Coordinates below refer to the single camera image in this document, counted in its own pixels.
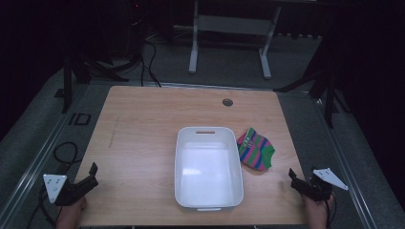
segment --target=metal stand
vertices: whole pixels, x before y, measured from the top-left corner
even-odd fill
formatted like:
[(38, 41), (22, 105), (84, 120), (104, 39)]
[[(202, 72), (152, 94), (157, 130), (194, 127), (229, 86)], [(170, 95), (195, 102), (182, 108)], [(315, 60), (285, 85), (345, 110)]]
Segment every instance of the metal stand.
[(259, 50), (262, 63), (263, 76), (271, 78), (270, 67), (268, 66), (267, 51), (277, 25), (281, 7), (277, 7), (272, 20), (245, 19), (234, 17), (221, 17), (199, 14), (199, 1), (194, 1), (194, 25), (193, 25), (193, 47), (191, 49), (190, 65), (188, 71), (197, 71), (197, 60), (199, 54), (198, 31), (220, 31), (244, 34), (265, 35), (266, 43)]

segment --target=hand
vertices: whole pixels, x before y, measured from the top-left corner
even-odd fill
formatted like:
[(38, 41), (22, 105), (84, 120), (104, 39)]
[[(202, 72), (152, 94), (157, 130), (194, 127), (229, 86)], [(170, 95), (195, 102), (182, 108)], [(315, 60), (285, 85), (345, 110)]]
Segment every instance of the hand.
[(74, 229), (77, 228), (81, 211), (86, 208), (87, 200), (85, 197), (81, 198), (71, 206), (63, 206), (57, 208), (59, 217), (56, 220), (56, 229)]
[[(303, 196), (305, 211), (307, 214), (308, 225), (310, 229), (325, 229), (328, 221), (328, 208), (325, 201), (314, 201), (311, 198)], [(330, 196), (328, 205), (332, 208), (334, 197)]]

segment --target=colorful cloth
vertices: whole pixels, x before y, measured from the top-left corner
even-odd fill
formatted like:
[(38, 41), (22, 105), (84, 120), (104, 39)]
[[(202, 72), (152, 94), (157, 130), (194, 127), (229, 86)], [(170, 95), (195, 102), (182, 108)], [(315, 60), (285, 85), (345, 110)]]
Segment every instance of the colorful cloth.
[(271, 167), (271, 157), (275, 150), (270, 141), (258, 135), (253, 128), (237, 140), (239, 158), (248, 167), (264, 171)]

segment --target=tabletop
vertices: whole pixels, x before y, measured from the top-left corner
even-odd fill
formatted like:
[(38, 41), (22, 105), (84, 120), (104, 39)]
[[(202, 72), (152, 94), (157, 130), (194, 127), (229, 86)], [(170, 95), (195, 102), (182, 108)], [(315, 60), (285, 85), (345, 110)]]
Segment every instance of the tabletop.
[[(224, 99), (233, 104), (225, 106)], [(179, 130), (227, 127), (238, 138), (249, 127), (272, 143), (272, 167), (242, 166), (245, 196), (238, 206), (197, 212), (176, 202), (175, 153)], [(303, 177), (277, 94), (207, 88), (112, 87), (76, 180), (92, 163), (99, 185), (87, 194), (82, 226), (269, 225), (306, 222), (289, 168)]]

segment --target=white container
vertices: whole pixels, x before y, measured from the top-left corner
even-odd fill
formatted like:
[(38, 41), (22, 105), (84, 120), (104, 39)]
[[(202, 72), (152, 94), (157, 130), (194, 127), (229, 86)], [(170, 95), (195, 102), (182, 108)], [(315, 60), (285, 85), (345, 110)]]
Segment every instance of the white container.
[(185, 127), (179, 131), (175, 197), (185, 208), (218, 211), (244, 198), (238, 148), (224, 127)]

